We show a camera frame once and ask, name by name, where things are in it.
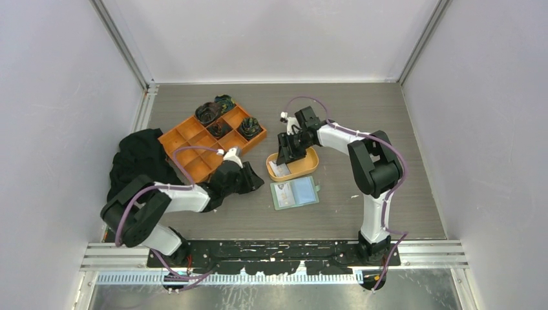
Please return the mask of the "silver Chlitina card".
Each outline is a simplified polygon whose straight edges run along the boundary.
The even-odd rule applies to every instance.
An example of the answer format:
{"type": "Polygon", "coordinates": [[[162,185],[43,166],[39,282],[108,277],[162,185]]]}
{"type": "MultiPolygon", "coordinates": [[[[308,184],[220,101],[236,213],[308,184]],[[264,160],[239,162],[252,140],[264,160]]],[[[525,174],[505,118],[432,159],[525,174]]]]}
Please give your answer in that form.
{"type": "Polygon", "coordinates": [[[274,161],[270,161],[269,166],[271,167],[273,174],[277,178],[282,178],[291,174],[288,166],[285,163],[277,165],[274,161]]]}

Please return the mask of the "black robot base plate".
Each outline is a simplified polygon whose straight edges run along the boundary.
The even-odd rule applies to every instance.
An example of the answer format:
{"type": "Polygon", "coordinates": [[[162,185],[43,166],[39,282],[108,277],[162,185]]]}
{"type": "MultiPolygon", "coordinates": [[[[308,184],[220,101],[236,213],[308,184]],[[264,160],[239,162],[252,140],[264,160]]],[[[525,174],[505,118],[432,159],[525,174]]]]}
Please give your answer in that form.
{"type": "Polygon", "coordinates": [[[300,264],[307,275],[350,274],[354,267],[380,267],[386,257],[365,258],[357,240],[191,240],[187,258],[169,267],[190,267],[196,273],[295,274],[300,264]]]}

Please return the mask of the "white printed card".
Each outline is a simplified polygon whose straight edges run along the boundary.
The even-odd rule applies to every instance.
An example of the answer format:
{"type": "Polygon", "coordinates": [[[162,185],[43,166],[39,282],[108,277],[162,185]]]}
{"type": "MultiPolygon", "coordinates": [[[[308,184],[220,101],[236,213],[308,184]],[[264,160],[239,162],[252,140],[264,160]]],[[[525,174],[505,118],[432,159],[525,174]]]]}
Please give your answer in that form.
{"type": "Polygon", "coordinates": [[[273,190],[280,208],[290,207],[295,203],[294,195],[289,182],[275,183],[273,185],[273,190]]]}

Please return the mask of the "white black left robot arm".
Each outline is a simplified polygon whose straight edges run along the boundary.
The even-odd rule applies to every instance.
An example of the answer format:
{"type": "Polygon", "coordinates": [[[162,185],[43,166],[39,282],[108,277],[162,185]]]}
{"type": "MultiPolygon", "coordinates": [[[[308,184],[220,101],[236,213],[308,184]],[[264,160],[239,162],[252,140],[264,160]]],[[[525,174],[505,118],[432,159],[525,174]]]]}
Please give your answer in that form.
{"type": "Polygon", "coordinates": [[[164,214],[210,212],[229,195],[247,194],[263,184],[247,161],[225,160],[208,181],[195,185],[164,184],[141,175],[103,206],[100,217],[114,231],[117,245],[146,246],[179,267],[189,256],[187,242],[174,229],[160,224],[164,214]]]}

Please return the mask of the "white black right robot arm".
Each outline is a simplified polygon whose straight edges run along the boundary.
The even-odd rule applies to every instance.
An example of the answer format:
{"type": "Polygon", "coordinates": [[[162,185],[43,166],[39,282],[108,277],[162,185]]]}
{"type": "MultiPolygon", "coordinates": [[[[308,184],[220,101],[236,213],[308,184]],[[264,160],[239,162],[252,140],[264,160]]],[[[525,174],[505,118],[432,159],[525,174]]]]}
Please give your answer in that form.
{"type": "Polygon", "coordinates": [[[277,165],[305,158],[316,145],[338,150],[350,159],[353,180],[364,197],[364,217],[358,234],[359,257],[375,265],[390,249],[386,212],[391,195],[404,176],[404,168],[385,132],[372,134],[347,129],[331,120],[321,120],[311,107],[289,116],[281,112],[285,132],[278,135],[277,165]]]}

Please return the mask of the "green card holder wallet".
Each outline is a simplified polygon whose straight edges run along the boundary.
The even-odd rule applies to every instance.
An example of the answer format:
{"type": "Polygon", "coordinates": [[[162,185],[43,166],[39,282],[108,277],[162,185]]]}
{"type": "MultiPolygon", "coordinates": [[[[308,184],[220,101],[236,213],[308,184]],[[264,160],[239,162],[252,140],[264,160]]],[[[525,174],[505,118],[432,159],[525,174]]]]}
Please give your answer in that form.
{"type": "Polygon", "coordinates": [[[314,179],[312,176],[306,176],[301,178],[295,178],[288,181],[282,181],[282,182],[275,182],[270,184],[271,189],[271,195],[273,198],[274,203],[274,209],[276,211],[286,210],[286,209],[292,209],[296,207],[302,207],[305,205],[311,205],[319,203],[319,195],[318,192],[320,190],[320,186],[316,185],[314,182],[314,179]],[[273,190],[273,185],[275,183],[283,183],[283,182],[289,182],[291,185],[291,189],[294,195],[295,203],[290,207],[283,207],[280,208],[278,206],[278,201],[275,197],[275,193],[273,190]]]}

